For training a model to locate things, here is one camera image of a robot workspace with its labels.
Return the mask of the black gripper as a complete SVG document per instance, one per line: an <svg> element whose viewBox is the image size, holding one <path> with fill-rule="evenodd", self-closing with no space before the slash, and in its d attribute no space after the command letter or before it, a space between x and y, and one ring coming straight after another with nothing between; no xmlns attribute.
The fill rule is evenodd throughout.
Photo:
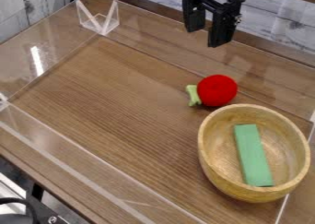
<svg viewBox="0 0 315 224"><path fill-rule="evenodd" d="M206 10L215 12L220 8L240 6L246 0L182 0L184 27L188 32L206 26ZM242 22L239 12L215 12L210 28L208 46L219 47L232 40L238 24Z"/></svg>

